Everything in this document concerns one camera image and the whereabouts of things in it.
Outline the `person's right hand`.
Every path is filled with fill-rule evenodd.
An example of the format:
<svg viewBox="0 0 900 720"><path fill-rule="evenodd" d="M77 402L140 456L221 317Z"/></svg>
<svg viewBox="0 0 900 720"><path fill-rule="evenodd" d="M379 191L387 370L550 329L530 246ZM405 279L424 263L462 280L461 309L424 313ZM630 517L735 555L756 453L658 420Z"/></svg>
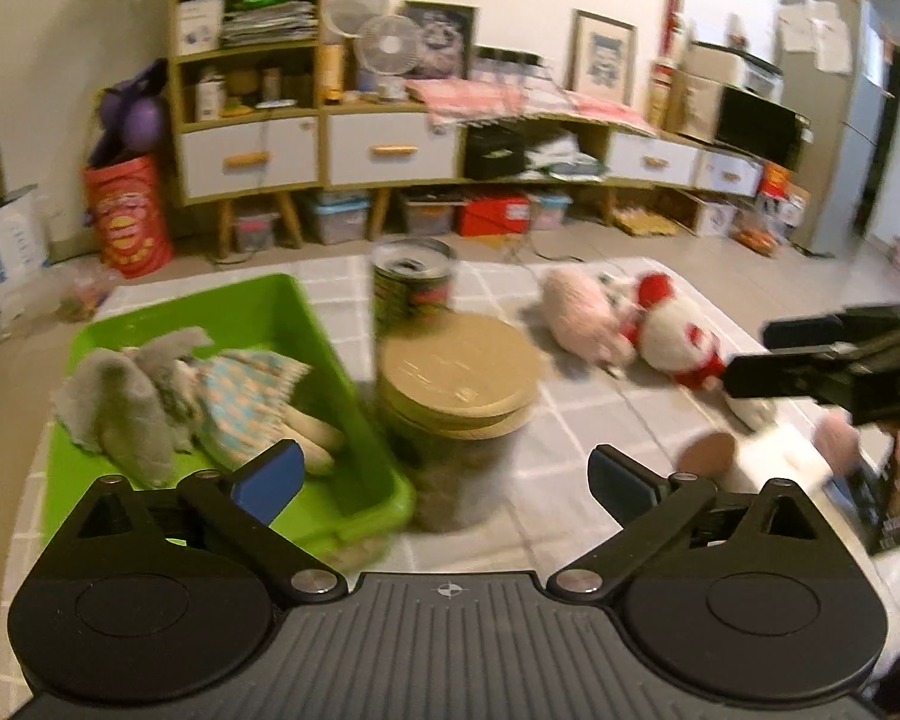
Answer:
<svg viewBox="0 0 900 720"><path fill-rule="evenodd" d="M885 421L878 429L893 439L893 454L900 461L900 421ZM814 427L813 445L836 476L848 476L862 465L862 433L848 421L845 411L827 411Z"/></svg>

